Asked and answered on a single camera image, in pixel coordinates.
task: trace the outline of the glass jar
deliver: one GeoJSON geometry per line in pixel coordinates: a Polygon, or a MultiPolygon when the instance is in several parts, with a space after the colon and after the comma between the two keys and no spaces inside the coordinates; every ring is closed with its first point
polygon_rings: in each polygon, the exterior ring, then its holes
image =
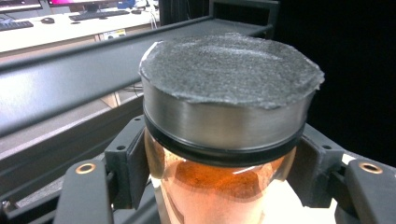
{"type": "Polygon", "coordinates": [[[169,151],[145,130],[151,181],[164,223],[262,223],[266,188],[284,180],[295,148],[279,159],[250,167],[219,167],[169,151]]]}

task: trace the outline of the gray foam pad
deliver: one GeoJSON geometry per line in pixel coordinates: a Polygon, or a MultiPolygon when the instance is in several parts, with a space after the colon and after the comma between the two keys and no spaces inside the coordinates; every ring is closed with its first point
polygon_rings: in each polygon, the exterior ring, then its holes
{"type": "Polygon", "coordinates": [[[140,74],[160,91],[190,103],[274,109],[297,102],[324,81],[297,49],[239,34],[155,43],[140,74]]]}

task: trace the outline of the brass screw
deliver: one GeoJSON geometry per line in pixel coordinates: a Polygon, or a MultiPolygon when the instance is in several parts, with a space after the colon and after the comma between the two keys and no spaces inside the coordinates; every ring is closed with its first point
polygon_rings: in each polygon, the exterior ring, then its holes
{"type": "Polygon", "coordinates": [[[80,165],[77,169],[76,169],[76,173],[79,175],[85,175],[87,173],[92,172],[95,169],[96,165],[93,163],[85,163],[80,165]]]}
{"type": "Polygon", "coordinates": [[[363,171],[368,172],[368,173],[372,173],[372,174],[375,174],[375,175],[382,174],[382,172],[383,172],[381,167],[379,167],[377,165],[374,165],[372,163],[369,163],[369,162],[361,162],[361,163],[359,163],[359,167],[363,171]]]}

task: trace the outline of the black rubber gasket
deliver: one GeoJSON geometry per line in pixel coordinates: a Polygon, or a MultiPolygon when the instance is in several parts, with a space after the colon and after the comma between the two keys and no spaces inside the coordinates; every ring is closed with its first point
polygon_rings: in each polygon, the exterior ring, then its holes
{"type": "Polygon", "coordinates": [[[235,150],[200,147],[181,142],[160,131],[148,116],[145,116],[145,122],[151,136],[169,151],[186,160],[223,167],[249,167],[274,161],[297,146],[304,131],[303,125],[289,139],[269,147],[235,150]]]}

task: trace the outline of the cable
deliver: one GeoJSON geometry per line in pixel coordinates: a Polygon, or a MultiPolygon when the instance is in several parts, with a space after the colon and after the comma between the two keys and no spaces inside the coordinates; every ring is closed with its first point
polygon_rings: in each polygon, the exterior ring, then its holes
{"type": "Polygon", "coordinates": [[[154,24],[155,29],[157,29],[157,21],[155,20],[155,16],[151,11],[149,13],[151,14],[151,30],[154,30],[152,24],[154,24]]]}
{"type": "Polygon", "coordinates": [[[149,184],[151,184],[151,178],[150,178],[150,176],[148,177],[148,182],[146,183],[146,187],[147,187],[149,184]]]}
{"type": "Polygon", "coordinates": [[[12,16],[9,16],[7,13],[4,13],[4,15],[10,17],[12,20],[16,20],[16,18],[14,18],[14,17],[12,17],[12,16]]]}
{"type": "Polygon", "coordinates": [[[135,83],[132,86],[126,87],[123,89],[124,91],[134,92],[136,97],[139,97],[138,94],[143,93],[143,87],[136,87],[135,83]]]}
{"type": "Polygon", "coordinates": [[[154,25],[152,24],[153,23],[152,14],[151,14],[151,19],[149,20],[149,23],[151,25],[151,30],[154,30],[154,25]]]}
{"type": "Polygon", "coordinates": [[[10,22],[13,22],[13,21],[14,21],[14,20],[12,20],[11,18],[7,18],[7,19],[1,20],[0,23],[2,23],[2,24],[7,24],[7,23],[10,23],[10,22]]]}
{"type": "Polygon", "coordinates": [[[186,2],[187,2],[187,20],[191,20],[190,1],[186,0],[186,2]]]}

